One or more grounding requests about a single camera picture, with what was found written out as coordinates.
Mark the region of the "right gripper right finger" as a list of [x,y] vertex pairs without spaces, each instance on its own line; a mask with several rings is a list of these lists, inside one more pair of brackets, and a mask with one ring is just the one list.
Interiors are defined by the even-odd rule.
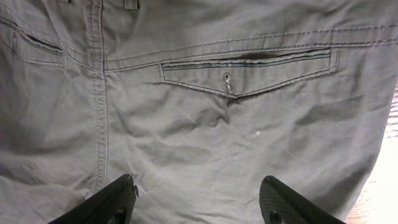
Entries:
[[265,224],[345,224],[272,175],[261,183],[259,205]]

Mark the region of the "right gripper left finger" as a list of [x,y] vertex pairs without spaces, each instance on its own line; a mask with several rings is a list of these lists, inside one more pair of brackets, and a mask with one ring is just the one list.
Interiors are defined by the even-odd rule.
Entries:
[[132,175],[123,174],[49,224],[129,223],[137,197],[137,186]]

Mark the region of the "grey shorts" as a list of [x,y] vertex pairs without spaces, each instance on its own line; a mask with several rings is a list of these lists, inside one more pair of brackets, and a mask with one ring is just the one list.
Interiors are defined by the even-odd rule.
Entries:
[[345,219],[396,82],[396,1],[1,0],[1,222],[123,174],[133,223],[262,223],[267,175]]

